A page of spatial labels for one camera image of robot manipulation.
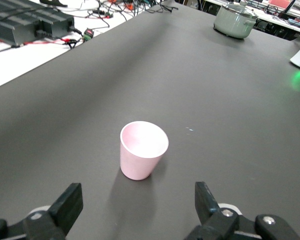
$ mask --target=pot handle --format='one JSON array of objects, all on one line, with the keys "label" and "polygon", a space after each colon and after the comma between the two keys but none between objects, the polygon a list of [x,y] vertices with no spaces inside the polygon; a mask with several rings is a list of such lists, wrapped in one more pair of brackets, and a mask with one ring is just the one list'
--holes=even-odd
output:
[{"label": "pot handle", "polygon": [[245,20],[245,21],[244,21],[244,25],[254,26],[255,24],[256,24],[255,21],[250,21],[250,20]]}]

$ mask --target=gray table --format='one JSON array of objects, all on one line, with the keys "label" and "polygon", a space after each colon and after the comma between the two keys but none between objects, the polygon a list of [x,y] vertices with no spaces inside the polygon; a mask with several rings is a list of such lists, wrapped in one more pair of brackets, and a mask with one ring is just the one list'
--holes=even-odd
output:
[{"label": "gray table", "polygon": [[[279,215],[300,235],[300,69],[289,63],[300,46],[256,30],[229,38],[214,16],[169,4],[179,11],[143,13],[0,87],[0,218],[16,223],[80,182],[69,240],[181,240],[199,224],[205,181],[219,203]],[[119,168],[120,130],[137,120],[170,141],[143,181]]]}]

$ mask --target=pink cup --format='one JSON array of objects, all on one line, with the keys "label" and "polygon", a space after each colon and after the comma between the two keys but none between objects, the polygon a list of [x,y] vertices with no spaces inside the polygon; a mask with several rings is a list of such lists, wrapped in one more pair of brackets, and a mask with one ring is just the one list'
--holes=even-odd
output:
[{"label": "pink cup", "polygon": [[147,121],[125,125],[120,133],[120,141],[121,171],[132,180],[147,178],[169,146],[166,133]]}]

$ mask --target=pot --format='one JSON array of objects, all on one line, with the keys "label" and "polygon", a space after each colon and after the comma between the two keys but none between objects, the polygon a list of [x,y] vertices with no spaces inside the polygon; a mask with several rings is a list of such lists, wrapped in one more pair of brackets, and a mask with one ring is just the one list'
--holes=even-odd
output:
[{"label": "pot", "polygon": [[250,34],[257,18],[253,11],[244,6],[222,5],[214,20],[213,28],[227,36],[244,39]]}]

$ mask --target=screw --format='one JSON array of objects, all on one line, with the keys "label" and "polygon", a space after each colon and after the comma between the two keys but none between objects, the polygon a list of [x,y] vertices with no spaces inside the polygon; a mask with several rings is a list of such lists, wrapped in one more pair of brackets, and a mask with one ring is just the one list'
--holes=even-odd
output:
[{"label": "screw", "polygon": [[270,216],[264,216],[263,221],[266,222],[269,225],[276,223],[276,221]]},{"label": "screw", "polygon": [[30,218],[31,218],[31,220],[37,220],[41,217],[42,217],[42,214],[37,212],[34,215],[32,215]]},{"label": "screw", "polygon": [[225,215],[226,217],[232,217],[234,215],[234,213],[228,209],[222,210],[221,212],[223,215]]}]

